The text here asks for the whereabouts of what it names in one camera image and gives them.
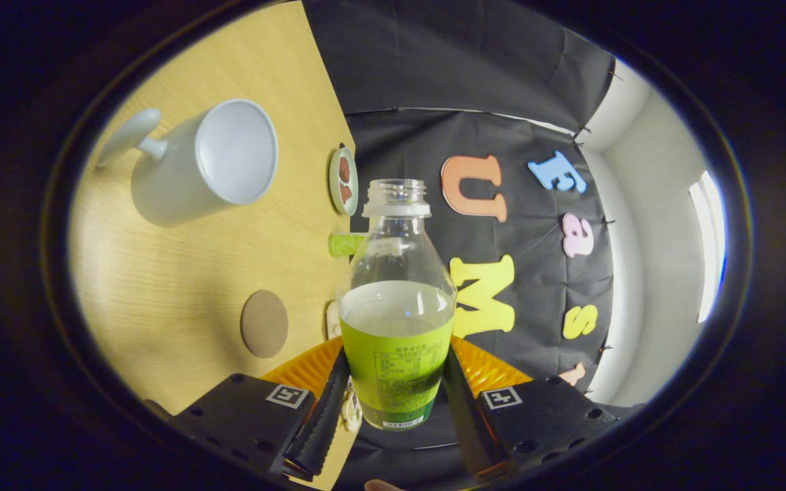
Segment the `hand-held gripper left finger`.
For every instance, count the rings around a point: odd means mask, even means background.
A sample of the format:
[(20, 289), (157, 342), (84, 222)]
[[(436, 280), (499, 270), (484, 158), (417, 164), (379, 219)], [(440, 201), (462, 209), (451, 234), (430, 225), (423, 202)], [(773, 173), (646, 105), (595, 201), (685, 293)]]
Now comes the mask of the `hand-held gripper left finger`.
[(203, 463), (252, 481), (314, 481), (341, 421), (350, 370), (341, 338), (262, 376), (234, 372), (180, 411), (144, 401)]

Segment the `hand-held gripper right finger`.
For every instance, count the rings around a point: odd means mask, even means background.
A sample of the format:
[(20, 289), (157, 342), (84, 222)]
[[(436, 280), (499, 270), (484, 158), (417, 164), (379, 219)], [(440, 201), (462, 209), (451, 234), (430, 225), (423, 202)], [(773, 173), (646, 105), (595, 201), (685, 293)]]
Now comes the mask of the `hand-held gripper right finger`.
[(443, 365), (465, 469), (478, 481), (534, 471), (592, 443), (623, 419), (558, 375), (528, 376), (456, 336)]

